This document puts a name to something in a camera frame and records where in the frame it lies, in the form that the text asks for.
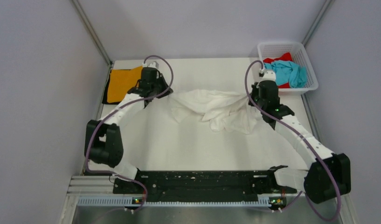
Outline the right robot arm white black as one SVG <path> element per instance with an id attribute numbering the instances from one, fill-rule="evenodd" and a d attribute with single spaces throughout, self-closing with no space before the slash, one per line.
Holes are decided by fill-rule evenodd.
<path id="1" fill-rule="evenodd" d="M 350 193 L 349 157 L 334 153 L 302 126 L 294 111 L 281 104 L 275 82 L 256 82 L 251 88 L 249 105 L 261 111 L 263 121 L 293 147 L 307 166 L 305 170 L 278 168 L 266 179 L 267 189 L 279 192 L 290 187 L 305 192 L 317 204 Z"/>

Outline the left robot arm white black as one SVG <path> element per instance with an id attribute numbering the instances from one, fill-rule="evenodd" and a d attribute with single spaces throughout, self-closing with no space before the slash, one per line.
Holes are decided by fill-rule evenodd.
<path id="1" fill-rule="evenodd" d="M 141 77 L 124 99 L 100 120 L 90 120 L 86 126 L 85 158 L 107 166 L 104 173 L 124 179 L 129 192 L 136 193 L 142 180 L 136 177 L 138 169 L 123 159 L 124 146 L 121 128 L 147 107 L 155 98 L 163 98 L 173 92 L 163 74 L 154 65 L 145 66 Z"/>

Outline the white t shirt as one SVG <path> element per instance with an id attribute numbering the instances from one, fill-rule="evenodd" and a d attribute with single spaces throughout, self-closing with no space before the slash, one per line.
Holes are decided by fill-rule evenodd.
<path id="1" fill-rule="evenodd" d="M 251 134 L 262 116 L 248 102 L 246 94 L 233 91 L 197 89 L 168 96 L 171 113 L 178 123 L 190 115 L 197 115 L 199 121 L 208 122 L 214 132 Z"/>

